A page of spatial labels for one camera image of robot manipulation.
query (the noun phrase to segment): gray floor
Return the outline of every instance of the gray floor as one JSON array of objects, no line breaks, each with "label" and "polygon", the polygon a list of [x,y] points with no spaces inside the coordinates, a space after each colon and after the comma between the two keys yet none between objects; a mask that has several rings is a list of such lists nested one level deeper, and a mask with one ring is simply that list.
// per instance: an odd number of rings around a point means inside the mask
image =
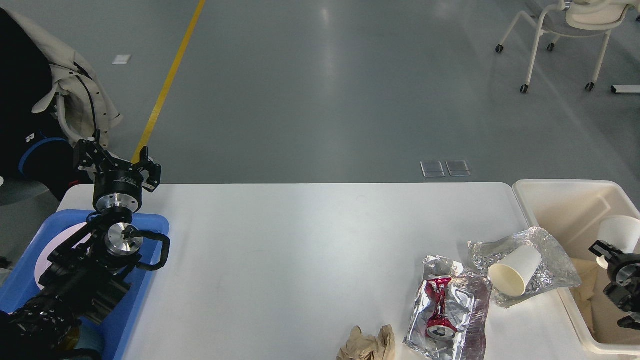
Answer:
[{"label": "gray floor", "polygon": [[[92,63],[126,116],[111,132],[123,158],[197,3],[0,0]],[[166,183],[605,179],[640,206],[640,95],[609,90],[640,85],[637,12],[614,31],[593,92],[583,88],[600,38],[565,38],[549,53],[546,35],[523,95],[534,30],[521,23],[504,53],[493,50],[523,9],[514,0],[209,0],[150,154]],[[116,54],[133,57],[111,65]],[[420,161],[456,159],[472,176],[422,176]],[[41,222],[55,209],[46,196],[0,206],[0,225]]]}]

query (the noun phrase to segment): paper cup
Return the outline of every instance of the paper cup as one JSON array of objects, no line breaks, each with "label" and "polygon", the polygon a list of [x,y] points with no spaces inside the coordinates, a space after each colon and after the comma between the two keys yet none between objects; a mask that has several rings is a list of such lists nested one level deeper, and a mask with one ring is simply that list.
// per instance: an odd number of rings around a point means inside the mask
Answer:
[{"label": "paper cup", "polygon": [[489,280],[501,293],[519,297],[524,294],[541,261],[542,256],[534,247],[519,247],[489,268]]},{"label": "paper cup", "polygon": [[[605,217],[600,222],[598,240],[605,241],[628,254],[633,252],[640,239],[640,220],[623,215]],[[609,264],[604,256],[596,259],[602,268],[608,268]]]}]

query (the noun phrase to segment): crumpled foil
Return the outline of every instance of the crumpled foil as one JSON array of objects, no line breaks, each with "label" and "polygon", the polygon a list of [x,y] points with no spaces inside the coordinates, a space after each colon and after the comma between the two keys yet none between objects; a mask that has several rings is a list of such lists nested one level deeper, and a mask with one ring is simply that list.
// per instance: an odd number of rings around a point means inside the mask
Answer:
[{"label": "crumpled foil", "polygon": [[510,297],[495,290],[494,299],[498,306],[514,306],[556,288],[571,288],[580,285],[581,280],[578,272],[562,245],[541,227],[532,227],[492,243],[468,242],[473,265],[484,276],[488,276],[489,268],[493,264],[524,245],[536,248],[542,256],[542,262],[522,296]]},{"label": "crumpled foil", "polygon": [[[461,263],[441,256],[427,256],[424,276],[415,298],[415,307],[404,343],[429,359],[482,360],[486,349],[484,323],[491,296],[491,283]],[[426,336],[427,321],[435,310],[435,301],[426,293],[427,281],[448,276],[445,315],[456,327],[453,340],[439,341]]]}]

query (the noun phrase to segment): white table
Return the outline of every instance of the white table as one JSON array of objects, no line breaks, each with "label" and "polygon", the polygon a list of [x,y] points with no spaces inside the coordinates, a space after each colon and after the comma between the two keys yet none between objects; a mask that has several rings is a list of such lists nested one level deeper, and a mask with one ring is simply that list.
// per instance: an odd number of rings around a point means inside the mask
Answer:
[{"label": "white table", "polygon": [[[62,209],[92,209],[76,186]],[[165,216],[172,249],[125,359],[335,359],[354,325],[390,323],[408,349],[428,254],[468,258],[467,241],[527,229],[500,183],[163,184],[144,213]],[[485,359],[582,359],[556,291],[490,308]]]}]

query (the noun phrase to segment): crushed soda can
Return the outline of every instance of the crushed soda can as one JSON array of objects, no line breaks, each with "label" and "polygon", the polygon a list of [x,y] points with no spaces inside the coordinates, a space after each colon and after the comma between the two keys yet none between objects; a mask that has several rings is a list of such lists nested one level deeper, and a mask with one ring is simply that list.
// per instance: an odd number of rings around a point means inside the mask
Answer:
[{"label": "crushed soda can", "polygon": [[482,360],[492,286],[442,256],[427,256],[404,343],[434,360]]}]

